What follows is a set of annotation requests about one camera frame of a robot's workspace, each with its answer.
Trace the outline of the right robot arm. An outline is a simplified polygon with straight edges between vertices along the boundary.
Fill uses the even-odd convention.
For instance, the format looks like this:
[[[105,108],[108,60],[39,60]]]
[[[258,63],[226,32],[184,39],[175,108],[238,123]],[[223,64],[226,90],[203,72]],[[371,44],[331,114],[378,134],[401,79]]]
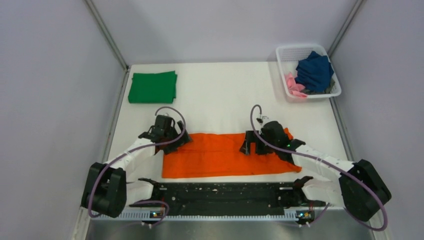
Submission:
[[[257,155],[274,154],[286,163],[322,177],[319,180],[305,176],[296,180],[299,189],[293,192],[293,200],[299,206],[307,206],[311,201],[326,202],[366,222],[392,199],[390,190],[369,161],[351,162],[323,153],[289,137],[278,121],[266,122],[259,131],[246,131],[240,152],[250,155],[252,144]]]

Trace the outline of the orange t-shirt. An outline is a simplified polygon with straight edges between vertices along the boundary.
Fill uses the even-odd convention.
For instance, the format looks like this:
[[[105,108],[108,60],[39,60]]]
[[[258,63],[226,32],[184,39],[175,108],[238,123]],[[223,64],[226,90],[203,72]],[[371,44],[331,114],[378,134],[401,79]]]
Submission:
[[[240,147],[243,133],[193,133],[192,141],[164,155],[161,176],[165,179],[256,176],[299,173],[302,168],[276,154],[245,155]]]

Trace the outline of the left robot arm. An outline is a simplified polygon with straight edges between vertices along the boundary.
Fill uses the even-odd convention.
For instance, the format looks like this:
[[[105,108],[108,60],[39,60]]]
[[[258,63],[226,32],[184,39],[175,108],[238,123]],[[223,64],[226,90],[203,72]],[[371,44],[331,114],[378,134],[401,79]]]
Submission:
[[[130,147],[105,163],[93,163],[81,198],[81,206],[88,210],[89,216],[118,217],[128,200],[127,177],[144,159],[158,152],[164,155],[174,153],[190,143],[192,139],[186,128],[183,117],[176,121],[168,115],[157,115],[154,124],[141,133]]]

